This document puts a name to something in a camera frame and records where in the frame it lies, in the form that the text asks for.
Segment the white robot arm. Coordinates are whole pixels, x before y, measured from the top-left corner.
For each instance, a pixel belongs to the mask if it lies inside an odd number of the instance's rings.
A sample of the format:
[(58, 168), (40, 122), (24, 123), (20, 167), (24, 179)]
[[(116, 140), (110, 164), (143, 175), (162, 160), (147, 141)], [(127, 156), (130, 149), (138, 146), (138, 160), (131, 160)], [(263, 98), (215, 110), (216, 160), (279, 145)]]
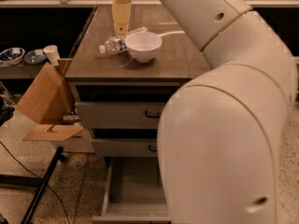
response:
[(278, 152), (298, 71), (244, 0), (160, 0), (210, 71), (169, 99), (158, 161), (173, 224), (278, 224)]

